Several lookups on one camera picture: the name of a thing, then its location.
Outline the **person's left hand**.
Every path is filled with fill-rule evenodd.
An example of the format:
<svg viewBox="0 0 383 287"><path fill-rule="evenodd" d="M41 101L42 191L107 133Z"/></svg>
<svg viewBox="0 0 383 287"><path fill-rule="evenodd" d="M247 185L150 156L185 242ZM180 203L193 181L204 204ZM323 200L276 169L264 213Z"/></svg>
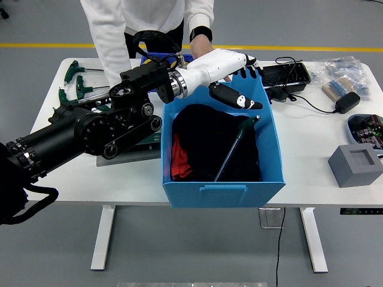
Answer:
<svg viewBox="0 0 383 287"><path fill-rule="evenodd" d="M198 59L213 50L213 46L205 35L198 35L190 42L190 51L194 59Z"/></svg>

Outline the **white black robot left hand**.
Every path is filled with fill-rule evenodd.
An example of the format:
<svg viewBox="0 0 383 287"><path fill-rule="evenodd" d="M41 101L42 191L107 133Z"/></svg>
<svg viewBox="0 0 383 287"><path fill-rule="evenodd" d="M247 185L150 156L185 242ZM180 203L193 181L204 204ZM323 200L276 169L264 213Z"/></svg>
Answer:
<svg viewBox="0 0 383 287"><path fill-rule="evenodd" d="M191 96L198 87L208 87L209 95L213 99L229 107L259 110L263 108L261 103L218 83L219 80L235 73L244 77L246 70L256 78L258 69L260 67L255 57L218 48L190 62L185 68L175 68L169 73L169 77L174 96L179 99Z"/></svg>

